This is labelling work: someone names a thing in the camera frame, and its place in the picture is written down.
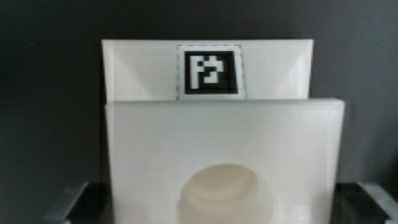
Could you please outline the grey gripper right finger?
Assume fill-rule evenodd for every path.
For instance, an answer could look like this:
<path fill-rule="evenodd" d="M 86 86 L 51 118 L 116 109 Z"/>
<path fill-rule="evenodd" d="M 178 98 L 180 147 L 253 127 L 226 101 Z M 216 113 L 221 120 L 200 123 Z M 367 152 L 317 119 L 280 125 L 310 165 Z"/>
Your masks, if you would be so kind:
<path fill-rule="evenodd" d="M 358 224 L 398 224 L 398 201 L 383 185 L 358 183 L 361 195 L 356 203 Z"/>

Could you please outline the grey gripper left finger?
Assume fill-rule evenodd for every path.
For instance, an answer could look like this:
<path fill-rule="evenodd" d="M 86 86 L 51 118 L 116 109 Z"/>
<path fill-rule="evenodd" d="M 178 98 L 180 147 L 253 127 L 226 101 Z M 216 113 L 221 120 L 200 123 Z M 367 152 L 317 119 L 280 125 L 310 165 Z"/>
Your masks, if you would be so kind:
<path fill-rule="evenodd" d="M 79 224 L 84 221 L 84 215 L 79 211 L 79 201 L 88 189 L 88 183 L 70 185 L 51 205 L 42 224 Z"/>

